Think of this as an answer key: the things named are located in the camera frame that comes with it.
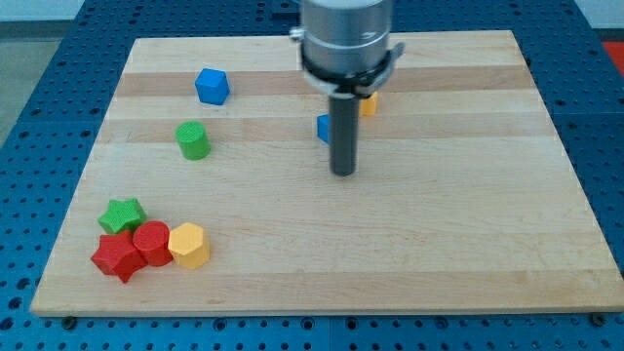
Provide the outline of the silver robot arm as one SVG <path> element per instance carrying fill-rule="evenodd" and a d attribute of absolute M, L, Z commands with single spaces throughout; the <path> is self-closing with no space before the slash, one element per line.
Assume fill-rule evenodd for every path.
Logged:
<path fill-rule="evenodd" d="M 301 0 L 299 44 L 304 79 L 332 98 L 368 98 L 390 78 L 402 43 L 389 47 L 391 0 Z"/>

